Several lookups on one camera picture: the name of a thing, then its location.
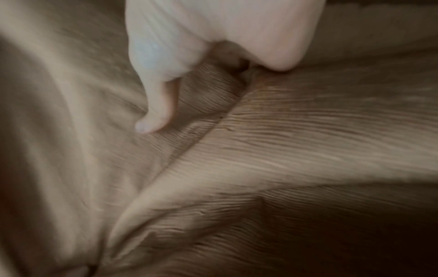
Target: textured fabric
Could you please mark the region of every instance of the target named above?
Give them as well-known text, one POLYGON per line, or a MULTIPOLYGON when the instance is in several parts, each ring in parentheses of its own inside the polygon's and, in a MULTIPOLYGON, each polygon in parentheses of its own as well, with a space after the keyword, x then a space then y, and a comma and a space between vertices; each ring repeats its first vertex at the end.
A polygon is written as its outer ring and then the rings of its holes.
POLYGON ((123 5, 0 0, 0 276, 434 273, 437 6, 328 6, 301 68, 210 59, 140 136, 123 5))

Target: brown garment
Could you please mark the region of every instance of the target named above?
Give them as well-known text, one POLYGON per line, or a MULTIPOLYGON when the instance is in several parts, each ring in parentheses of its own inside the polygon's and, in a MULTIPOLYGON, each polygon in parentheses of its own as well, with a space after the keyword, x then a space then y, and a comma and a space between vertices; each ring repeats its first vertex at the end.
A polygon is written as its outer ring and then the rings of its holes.
POLYGON ((1 277, 435 272, 438 6, 329 6, 301 68, 210 60, 151 136, 123 22, 0 0, 1 277))

